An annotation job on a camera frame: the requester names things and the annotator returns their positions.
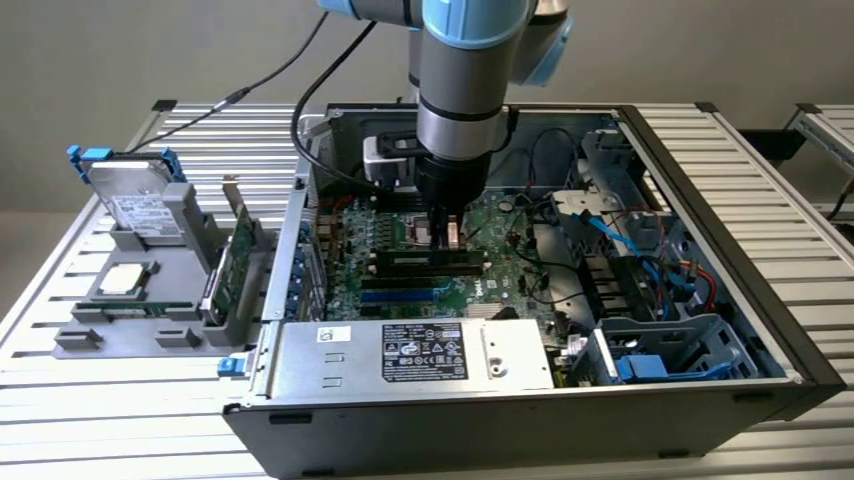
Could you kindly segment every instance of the motherboard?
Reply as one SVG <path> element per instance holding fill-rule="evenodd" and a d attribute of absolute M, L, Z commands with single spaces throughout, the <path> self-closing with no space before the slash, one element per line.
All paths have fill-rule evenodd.
<path fill-rule="evenodd" d="M 513 253 L 518 248 L 536 259 L 536 250 L 506 242 L 510 230 L 524 233 L 528 226 L 517 201 L 500 192 L 482 194 L 465 212 L 448 275 L 438 271 L 422 277 L 417 262 L 430 254 L 425 213 L 384 212 L 370 199 L 338 199 L 318 227 L 329 280 L 326 320 L 508 315 L 537 319 L 547 335 L 552 308 L 529 295 L 530 289 L 540 291 L 542 271 Z M 417 266 L 412 275 L 409 262 Z"/>

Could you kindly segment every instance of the aluminum profile table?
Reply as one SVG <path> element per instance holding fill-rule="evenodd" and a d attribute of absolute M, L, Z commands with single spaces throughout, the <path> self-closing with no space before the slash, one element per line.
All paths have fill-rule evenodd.
<path fill-rule="evenodd" d="M 854 385 L 849 248 L 716 113 L 637 105 L 756 266 L 848 385 Z M 152 115 L 138 136 L 208 106 Z M 290 108 L 232 107 L 177 135 L 202 209 L 228 224 L 218 190 L 236 174 L 249 210 L 277 228 L 297 162 Z M 86 204 L 0 323 L 0 478 L 262 479 L 218 416 L 245 381 L 216 378 L 216 358 L 54 360 L 53 335 L 85 294 L 111 242 Z M 701 459 L 446 474 L 444 478 L 854 478 L 854 391 L 793 422 L 760 424 Z M 389 478 L 434 478 L 410 475 Z"/>

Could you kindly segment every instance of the warning label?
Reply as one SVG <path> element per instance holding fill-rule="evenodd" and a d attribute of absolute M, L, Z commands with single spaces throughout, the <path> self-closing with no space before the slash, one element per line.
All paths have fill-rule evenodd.
<path fill-rule="evenodd" d="M 118 222 L 125 224 L 142 238 L 176 237 L 181 234 L 172 212 L 158 195 L 115 195 Z"/>
<path fill-rule="evenodd" d="M 461 324 L 382 325 L 382 378 L 386 382 L 466 380 Z"/>

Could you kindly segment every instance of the white wall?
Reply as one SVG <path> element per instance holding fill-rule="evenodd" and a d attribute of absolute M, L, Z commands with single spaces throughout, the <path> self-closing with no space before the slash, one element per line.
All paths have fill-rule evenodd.
<path fill-rule="evenodd" d="M 510 100 L 707 100 L 739 126 L 779 125 L 797 101 L 854 103 L 851 0 L 575 0 L 572 10 L 551 86 L 513 88 Z M 89 192 L 66 145 L 124 147 L 157 98 L 218 99 L 289 55 L 317 16 L 313 0 L 0 2 L 0 209 L 75 210 Z M 293 102 L 358 29 L 332 19 L 249 101 Z M 389 100 L 404 84 L 405 32 L 384 26 L 317 100 Z M 807 188 L 837 188 L 808 177 L 811 163 L 788 168 Z"/>

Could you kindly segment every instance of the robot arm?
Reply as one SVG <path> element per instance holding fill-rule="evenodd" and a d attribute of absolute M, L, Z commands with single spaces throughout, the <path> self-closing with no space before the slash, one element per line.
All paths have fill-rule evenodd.
<path fill-rule="evenodd" d="M 502 139 L 506 85 L 544 85 L 571 28 L 564 0 L 317 0 L 357 19 L 420 29 L 410 82 L 417 82 L 414 185 L 432 205 L 433 233 L 446 238 L 482 193 L 492 149 Z"/>

